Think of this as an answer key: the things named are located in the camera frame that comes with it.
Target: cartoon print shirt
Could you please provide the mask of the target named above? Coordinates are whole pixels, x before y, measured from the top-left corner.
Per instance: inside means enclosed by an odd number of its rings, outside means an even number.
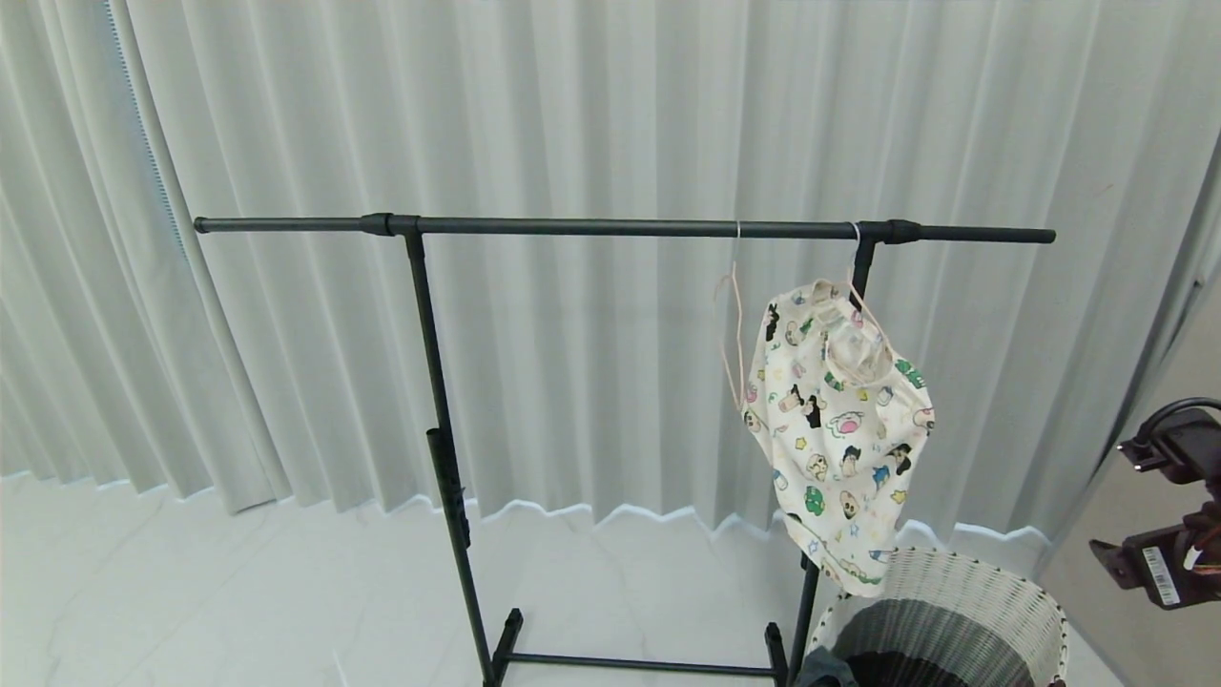
[[[789,537],[845,592],[877,597],[934,420],[919,371],[850,293],[819,279],[768,303],[741,411]]]

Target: floor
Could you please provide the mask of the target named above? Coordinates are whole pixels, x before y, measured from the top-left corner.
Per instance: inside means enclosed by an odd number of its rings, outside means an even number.
[[[764,665],[764,626],[792,631],[801,571],[775,528],[632,513],[595,527],[582,509],[519,506],[473,517],[471,537],[493,646],[514,605],[525,652]],[[209,493],[22,476],[2,483],[2,554],[5,687],[479,685],[444,521],[424,502],[230,517]],[[1068,685],[1120,685],[1071,647]],[[766,682],[514,665],[507,683]]]

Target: woven basket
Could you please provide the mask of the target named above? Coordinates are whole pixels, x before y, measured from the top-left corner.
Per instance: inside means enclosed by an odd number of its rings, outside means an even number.
[[[882,597],[841,594],[827,609],[806,653],[819,646],[849,661],[861,687],[1044,687],[1065,675],[1068,621],[1021,577],[952,553],[901,549],[890,554]]]

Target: white sticker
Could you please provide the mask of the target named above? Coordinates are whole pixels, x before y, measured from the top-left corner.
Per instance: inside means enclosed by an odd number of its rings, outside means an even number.
[[[1161,556],[1161,549],[1149,547],[1140,549],[1140,553],[1144,554],[1145,563],[1149,564],[1149,574],[1153,575],[1153,582],[1158,586],[1161,605],[1177,606],[1182,599],[1178,598],[1178,589],[1175,588],[1175,581],[1170,577],[1170,569],[1166,567],[1166,559]]]

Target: wall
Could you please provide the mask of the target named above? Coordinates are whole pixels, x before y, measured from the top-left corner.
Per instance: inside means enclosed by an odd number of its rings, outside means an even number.
[[[1137,423],[1184,397],[1221,397],[1221,287],[1214,284],[1187,323],[1165,377]],[[1131,436],[1131,431],[1123,438]],[[1125,537],[1179,522],[1208,499],[1203,486],[1138,475],[1118,453],[1107,458],[1093,495],[1040,582],[1094,648],[1131,685],[1215,685],[1221,675],[1221,603],[1164,611],[1139,589],[1118,589],[1094,560],[1089,539]]]

